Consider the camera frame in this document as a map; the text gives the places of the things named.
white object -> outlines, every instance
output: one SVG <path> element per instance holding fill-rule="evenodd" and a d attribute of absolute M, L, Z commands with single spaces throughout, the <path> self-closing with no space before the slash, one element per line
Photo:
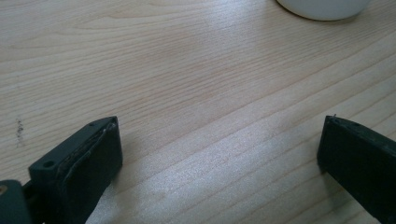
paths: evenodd
<path fill-rule="evenodd" d="M 277 0 L 287 10 L 312 20 L 337 21 L 364 10 L 370 0 Z"/>

screw hole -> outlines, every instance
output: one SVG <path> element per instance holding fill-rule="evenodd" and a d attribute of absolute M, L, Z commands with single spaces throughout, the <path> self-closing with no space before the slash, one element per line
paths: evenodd
<path fill-rule="evenodd" d="M 6 185 L 1 185 L 1 186 L 0 186 L 0 195 L 6 193 L 7 189 L 8 189 L 8 188 L 7 188 Z"/>
<path fill-rule="evenodd" d="M 53 161 L 46 161 L 46 162 L 44 162 L 43 166 L 46 168 L 49 168 L 49 167 L 53 166 L 54 164 L 55 164 L 55 162 L 53 162 Z"/>

white round object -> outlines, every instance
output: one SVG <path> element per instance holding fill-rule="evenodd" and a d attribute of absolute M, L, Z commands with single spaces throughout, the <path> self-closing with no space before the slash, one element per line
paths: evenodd
<path fill-rule="evenodd" d="M 277 0 L 287 10 L 312 20 L 337 21 L 364 10 L 370 0 Z"/>

wooden table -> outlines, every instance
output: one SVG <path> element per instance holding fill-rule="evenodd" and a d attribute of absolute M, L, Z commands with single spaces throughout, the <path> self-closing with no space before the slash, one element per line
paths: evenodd
<path fill-rule="evenodd" d="M 274 0 L 0 3 L 0 175 L 119 117 L 88 223 L 377 223 L 316 163 L 325 115 L 396 139 L 396 2 L 333 22 Z"/>

black object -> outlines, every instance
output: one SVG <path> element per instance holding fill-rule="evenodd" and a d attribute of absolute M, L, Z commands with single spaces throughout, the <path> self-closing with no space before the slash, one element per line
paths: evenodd
<path fill-rule="evenodd" d="M 318 165 L 381 223 L 396 223 L 396 143 L 359 123 L 327 116 Z"/>
<path fill-rule="evenodd" d="M 23 187 L 0 181 L 0 224 L 85 223 L 121 166 L 117 117 L 96 120 L 33 163 Z"/>

